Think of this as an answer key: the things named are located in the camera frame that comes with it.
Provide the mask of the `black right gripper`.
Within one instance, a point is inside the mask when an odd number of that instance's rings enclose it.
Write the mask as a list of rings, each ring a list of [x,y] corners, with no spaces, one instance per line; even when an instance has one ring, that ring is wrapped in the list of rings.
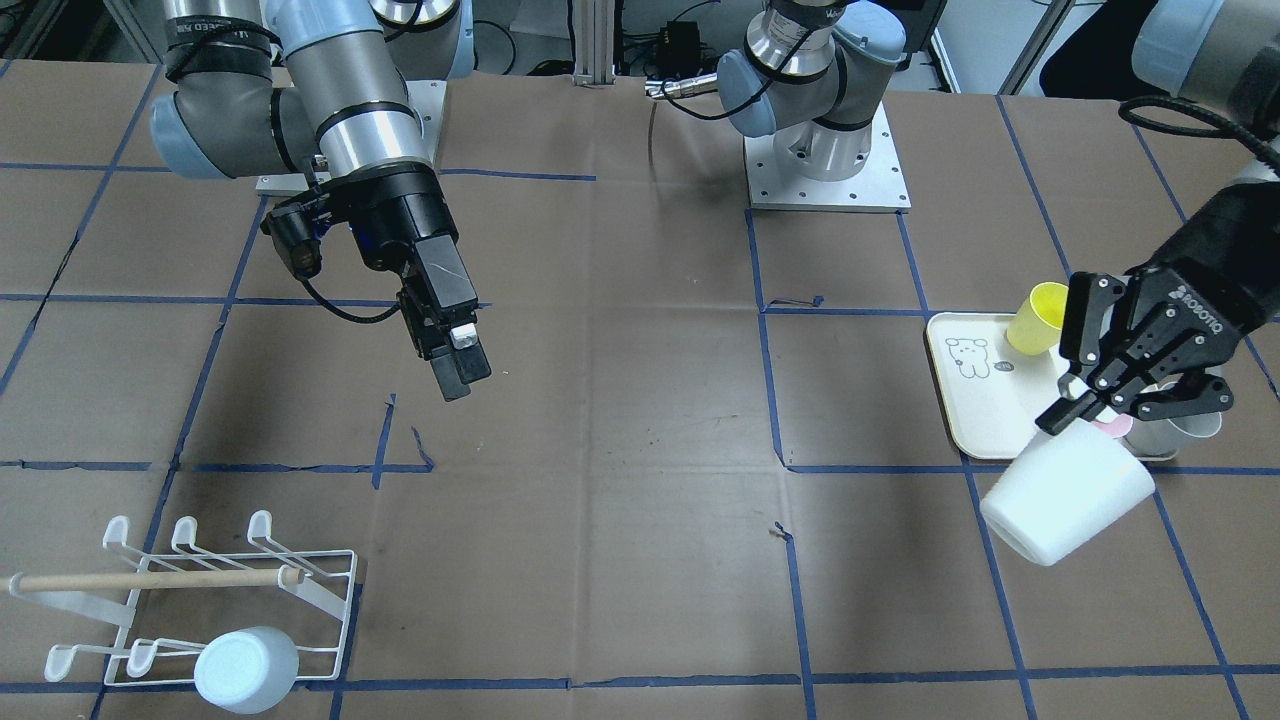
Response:
[[[492,375],[476,324],[477,293],[435,172],[383,165],[335,179],[335,218],[347,222],[366,266],[399,277],[396,299],[415,323],[419,351],[447,402]]]

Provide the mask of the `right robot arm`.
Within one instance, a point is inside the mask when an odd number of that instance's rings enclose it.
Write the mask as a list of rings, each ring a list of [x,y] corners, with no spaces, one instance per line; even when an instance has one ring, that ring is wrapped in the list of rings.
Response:
[[[305,191],[262,219],[302,284],[321,241],[348,225],[360,256],[401,283],[403,316],[445,400],[492,373],[458,231],[433,163],[426,122],[392,56],[428,41],[431,79],[472,56],[467,1],[168,1],[165,76],[151,135],[166,167],[196,179],[303,174]]]

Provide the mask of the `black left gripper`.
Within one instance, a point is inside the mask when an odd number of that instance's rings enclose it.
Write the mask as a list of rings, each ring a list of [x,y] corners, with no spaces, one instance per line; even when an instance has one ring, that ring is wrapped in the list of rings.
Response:
[[[1233,184],[1124,278],[1074,273],[1059,343],[1068,373],[1036,427],[1059,436],[1106,413],[1230,409],[1215,369],[1277,313],[1277,223],[1276,182]]]

